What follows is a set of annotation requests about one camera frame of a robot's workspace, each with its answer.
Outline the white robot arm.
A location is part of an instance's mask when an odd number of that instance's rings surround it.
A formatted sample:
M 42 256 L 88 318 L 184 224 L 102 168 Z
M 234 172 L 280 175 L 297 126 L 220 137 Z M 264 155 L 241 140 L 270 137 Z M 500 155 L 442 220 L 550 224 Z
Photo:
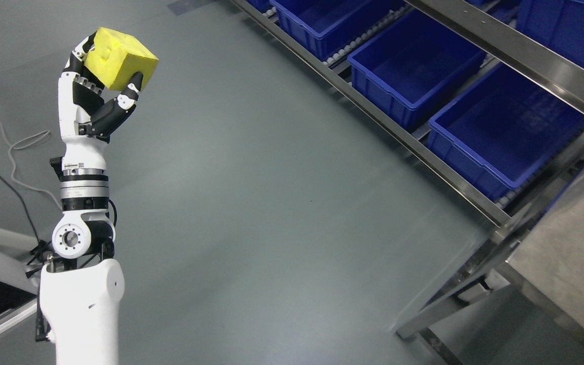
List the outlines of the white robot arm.
M 55 263 L 46 263 L 40 274 L 47 339 L 55 344 L 57 364 L 118 364 L 125 280 L 114 259 L 116 230 L 108 216 L 106 143 L 87 136 L 67 136 L 63 142 L 63 213 L 51 239 L 63 267 L 58 272 Z

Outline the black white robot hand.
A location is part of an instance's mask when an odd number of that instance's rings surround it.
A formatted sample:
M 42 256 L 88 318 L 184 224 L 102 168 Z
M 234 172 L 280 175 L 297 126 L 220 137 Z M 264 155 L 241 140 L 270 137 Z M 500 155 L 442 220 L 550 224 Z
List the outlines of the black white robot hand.
M 95 48 L 93 33 L 69 54 L 58 79 L 58 118 L 64 141 L 70 137 L 97 138 L 105 143 L 133 114 L 143 88 L 142 72 L 135 72 L 116 97 L 104 101 L 105 86 L 84 64 Z

